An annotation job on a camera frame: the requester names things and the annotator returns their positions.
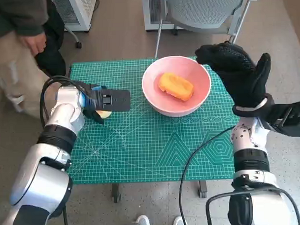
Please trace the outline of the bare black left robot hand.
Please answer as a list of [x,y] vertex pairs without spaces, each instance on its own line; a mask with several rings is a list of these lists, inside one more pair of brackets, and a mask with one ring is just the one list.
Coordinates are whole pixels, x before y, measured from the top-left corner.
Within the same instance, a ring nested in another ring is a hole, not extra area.
[[103,124],[104,120],[97,113],[98,108],[103,108],[103,93],[106,86],[84,83],[75,80],[75,83],[82,88],[83,92],[83,114],[98,124]]

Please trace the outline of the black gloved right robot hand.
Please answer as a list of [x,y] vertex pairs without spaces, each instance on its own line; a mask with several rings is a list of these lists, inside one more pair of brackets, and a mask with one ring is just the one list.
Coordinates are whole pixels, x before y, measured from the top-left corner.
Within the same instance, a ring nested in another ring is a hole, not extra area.
[[265,98],[270,54],[262,54],[254,63],[242,47],[224,42],[202,45],[195,55],[197,63],[208,65],[217,73],[236,106],[255,108]]

